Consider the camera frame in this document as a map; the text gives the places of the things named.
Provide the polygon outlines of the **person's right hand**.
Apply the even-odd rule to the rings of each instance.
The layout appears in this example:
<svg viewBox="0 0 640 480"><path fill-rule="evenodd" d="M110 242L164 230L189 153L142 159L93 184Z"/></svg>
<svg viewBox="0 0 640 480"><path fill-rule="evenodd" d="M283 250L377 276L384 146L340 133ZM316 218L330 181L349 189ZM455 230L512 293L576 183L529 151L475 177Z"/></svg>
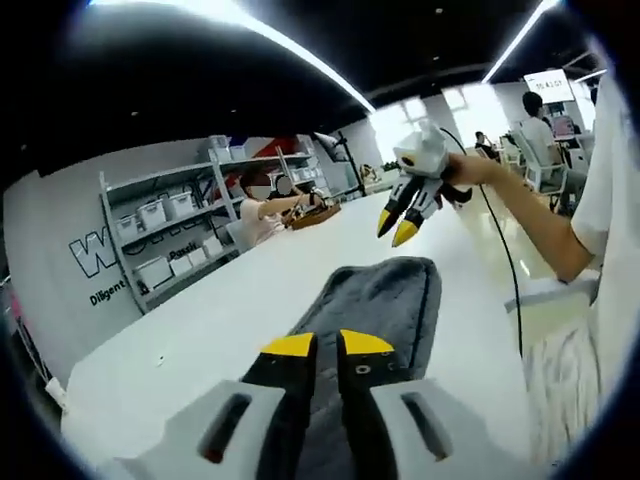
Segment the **person's right hand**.
<svg viewBox="0 0 640 480"><path fill-rule="evenodd" d="M500 166L491 159L449 153L442 179L450 185L489 184Z"/></svg>

